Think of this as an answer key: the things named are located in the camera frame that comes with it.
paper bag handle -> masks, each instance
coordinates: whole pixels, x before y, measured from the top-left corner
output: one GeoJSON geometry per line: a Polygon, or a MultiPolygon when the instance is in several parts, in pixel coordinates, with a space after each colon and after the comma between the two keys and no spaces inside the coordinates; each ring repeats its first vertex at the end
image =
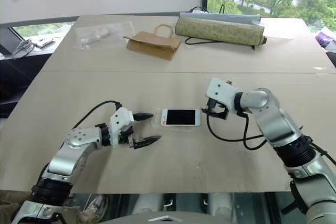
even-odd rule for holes
{"type": "Polygon", "coordinates": [[[169,35],[168,38],[171,38],[172,35],[173,35],[173,27],[171,25],[168,25],[168,24],[160,24],[157,27],[155,27],[154,34],[156,34],[158,32],[157,30],[159,29],[160,26],[165,26],[165,27],[168,27],[170,29],[170,35],[169,35]]]}

sneaker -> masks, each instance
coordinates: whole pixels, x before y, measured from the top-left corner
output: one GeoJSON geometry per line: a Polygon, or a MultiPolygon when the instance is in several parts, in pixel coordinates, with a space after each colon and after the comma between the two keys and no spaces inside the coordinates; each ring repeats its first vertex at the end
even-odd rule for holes
{"type": "Polygon", "coordinates": [[[97,222],[104,217],[107,208],[109,207],[109,197],[105,194],[99,194],[88,206],[87,209],[95,211],[97,222]]]}

phone screen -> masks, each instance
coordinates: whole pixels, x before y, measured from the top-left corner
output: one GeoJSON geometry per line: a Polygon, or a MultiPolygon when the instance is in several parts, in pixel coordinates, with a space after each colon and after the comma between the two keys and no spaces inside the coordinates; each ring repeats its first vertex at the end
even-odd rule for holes
{"type": "Polygon", "coordinates": [[[166,125],[195,125],[196,110],[168,110],[166,125]]]}

purple object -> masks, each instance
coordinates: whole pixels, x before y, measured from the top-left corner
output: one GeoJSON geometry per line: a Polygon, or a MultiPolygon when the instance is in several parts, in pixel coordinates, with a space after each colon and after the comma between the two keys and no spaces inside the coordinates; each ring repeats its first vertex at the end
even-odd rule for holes
{"type": "Polygon", "coordinates": [[[323,32],[319,32],[319,34],[316,35],[315,39],[323,48],[325,48],[333,40],[332,37],[324,34],[323,32]]]}

beige table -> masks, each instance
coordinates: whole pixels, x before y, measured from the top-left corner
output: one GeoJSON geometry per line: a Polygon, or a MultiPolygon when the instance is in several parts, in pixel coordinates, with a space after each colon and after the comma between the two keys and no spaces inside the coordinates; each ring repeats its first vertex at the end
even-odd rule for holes
{"type": "Polygon", "coordinates": [[[126,49],[127,41],[112,44],[100,41],[92,49],[75,48],[78,27],[132,21],[136,33],[152,32],[161,24],[175,26],[177,17],[83,16],[80,17],[43,71],[118,71],[118,72],[203,72],[203,73],[335,73],[302,19],[263,18],[268,37],[265,45],[250,46],[217,43],[186,45],[181,43],[174,59],[164,61],[126,49]]]}
{"type": "MultiPolygon", "coordinates": [[[[114,99],[134,112],[205,106],[211,77],[244,90],[269,87],[303,132],[336,156],[336,78],[314,73],[134,73],[41,72],[0,131],[0,189],[30,190],[40,169],[56,153],[71,127],[94,105],[114,99]]],[[[108,122],[113,105],[93,113],[82,126],[108,122]]],[[[241,137],[244,120],[212,119],[214,131],[241,137]]],[[[283,191],[290,178],[269,145],[247,151],[241,143],[213,138],[206,128],[172,130],[156,119],[135,127],[138,137],[162,138],[139,150],[105,148],[90,156],[73,192],[149,193],[283,191]]],[[[249,134],[257,134],[251,119],[249,134]]],[[[260,140],[250,141],[257,145],[260,140]]]]}

